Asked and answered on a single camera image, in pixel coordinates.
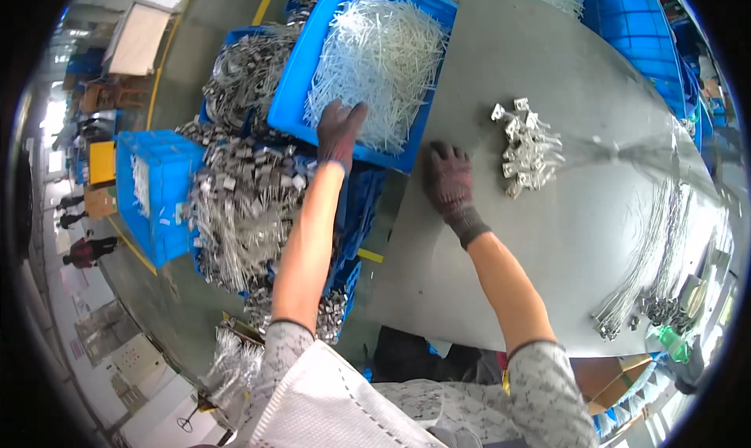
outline glove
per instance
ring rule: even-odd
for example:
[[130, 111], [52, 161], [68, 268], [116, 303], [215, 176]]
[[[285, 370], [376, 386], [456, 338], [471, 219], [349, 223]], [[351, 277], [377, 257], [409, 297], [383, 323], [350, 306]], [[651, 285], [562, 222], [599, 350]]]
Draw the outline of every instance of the glove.
[[354, 140], [368, 115], [368, 107], [357, 104], [353, 108], [342, 107], [341, 99], [327, 105], [318, 123], [318, 163], [337, 161], [349, 174], [352, 171]]
[[426, 166], [425, 194], [466, 250], [476, 237], [490, 231], [474, 208], [469, 156], [448, 143], [432, 142]]

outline forearm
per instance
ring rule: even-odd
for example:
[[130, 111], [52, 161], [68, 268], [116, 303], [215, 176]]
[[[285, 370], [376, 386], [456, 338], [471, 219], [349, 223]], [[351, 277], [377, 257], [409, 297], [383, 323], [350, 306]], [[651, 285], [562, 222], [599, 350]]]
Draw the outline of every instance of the forearm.
[[272, 320], [298, 322], [313, 334], [331, 263], [333, 221], [344, 173], [337, 162], [318, 167], [274, 280]]
[[506, 351], [510, 353], [533, 340], [555, 342], [542, 298], [514, 255], [493, 232], [476, 237], [467, 252], [498, 317]]

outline arm sleeve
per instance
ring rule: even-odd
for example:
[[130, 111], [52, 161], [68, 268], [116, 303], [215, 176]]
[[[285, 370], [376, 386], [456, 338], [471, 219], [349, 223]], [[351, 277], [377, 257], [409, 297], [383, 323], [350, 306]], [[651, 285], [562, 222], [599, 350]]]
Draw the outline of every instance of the arm sleeve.
[[512, 420], [531, 448], [597, 446], [592, 417], [558, 344], [521, 347], [508, 363], [508, 376]]
[[313, 334], [296, 322], [272, 322], [268, 327], [261, 374], [250, 395], [246, 424], [251, 428], [263, 414], [279, 382], [308, 347], [313, 345], [313, 340]]

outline cardboard box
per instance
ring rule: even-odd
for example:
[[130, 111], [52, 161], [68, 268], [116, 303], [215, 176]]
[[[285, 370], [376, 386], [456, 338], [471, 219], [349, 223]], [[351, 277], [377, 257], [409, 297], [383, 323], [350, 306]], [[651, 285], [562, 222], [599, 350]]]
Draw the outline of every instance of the cardboard box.
[[704, 82], [704, 95], [709, 97], [722, 97], [722, 91], [719, 84], [714, 79], [708, 79]]
[[90, 220], [107, 217], [117, 212], [117, 190], [114, 186], [99, 189], [87, 187], [83, 191], [83, 204]]
[[649, 353], [625, 357], [571, 359], [576, 383], [589, 413], [600, 414], [613, 407], [652, 362]]

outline yellow floor line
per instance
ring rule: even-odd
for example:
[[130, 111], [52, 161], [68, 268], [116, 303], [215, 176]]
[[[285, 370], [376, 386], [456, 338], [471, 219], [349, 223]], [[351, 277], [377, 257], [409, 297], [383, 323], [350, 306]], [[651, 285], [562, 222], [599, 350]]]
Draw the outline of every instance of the yellow floor line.
[[133, 254], [135, 254], [135, 255], [136, 255], [136, 257], [137, 257], [138, 259], [140, 259], [140, 261], [141, 261], [142, 263], [144, 263], [144, 265], [146, 266], [146, 268], [148, 268], [148, 269], [149, 269], [149, 270], [151, 271], [151, 273], [152, 273], [152, 274], [155, 274], [155, 275], [156, 275], [156, 267], [154, 267], [154, 265], [153, 265], [153, 264], [151, 263], [151, 261], [149, 261], [149, 260], [148, 260], [148, 259], [147, 259], [146, 257], [144, 257], [144, 256], [143, 256], [143, 255], [142, 255], [142, 254], [141, 254], [140, 252], [138, 252], [138, 249], [136, 249], [136, 246], [134, 246], [134, 245], [133, 245], [133, 244], [132, 244], [132, 243], [131, 243], [131, 242], [130, 242], [130, 241], [129, 241], [129, 240], [127, 239], [127, 238], [126, 238], [126, 236], [122, 234], [122, 231], [120, 231], [120, 228], [118, 228], [118, 227], [117, 227], [117, 225], [115, 224], [115, 222], [114, 222], [114, 221], [112, 221], [112, 218], [109, 218], [109, 217], [107, 217], [107, 219], [108, 219], [108, 220], [110, 221], [110, 224], [112, 224], [112, 227], [113, 227], [113, 228], [115, 228], [115, 231], [117, 232], [117, 235], [118, 235], [119, 237], [121, 237], [123, 241], [125, 241], [125, 242], [126, 242], [126, 244], [128, 245], [128, 247], [130, 247], [130, 248], [131, 248], [131, 250], [133, 251]]
[[264, 22], [264, 15], [266, 15], [266, 10], [269, 7], [269, 3], [271, 3], [271, 0], [261, 0], [260, 5], [258, 5], [258, 11], [255, 12], [255, 17], [253, 18], [252, 26], [258, 26], [262, 22]]
[[376, 254], [376, 253], [371, 252], [371, 251], [369, 251], [367, 249], [362, 249], [362, 248], [359, 249], [358, 250], [358, 255], [360, 257], [362, 257], [363, 259], [369, 259], [369, 260], [373, 261], [374, 263], [379, 263], [379, 264], [383, 263], [383, 256], [382, 255]]
[[159, 62], [159, 68], [156, 69], [156, 76], [154, 77], [154, 88], [151, 90], [151, 103], [149, 104], [149, 116], [146, 118], [146, 130], [151, 130], [151, 117], [154, 115], [154, 103], [156, 102], [156, 89], [159, 87], [159, 79], [162, 78], [162, 68], [164, 67], [164, 60], [167, 59], [167, 52], [170, 51], [170, 45], [172, 45], [172, 38], [175, 36], [175, 31], [180, 25], [180, 19], [183, 15], [178, 14], [175, 19], [175, 24], [170, 31], [170, 36], [167, 37], [167, 44], [164, 46], [164, 52], [162, 52], [162, 61]]

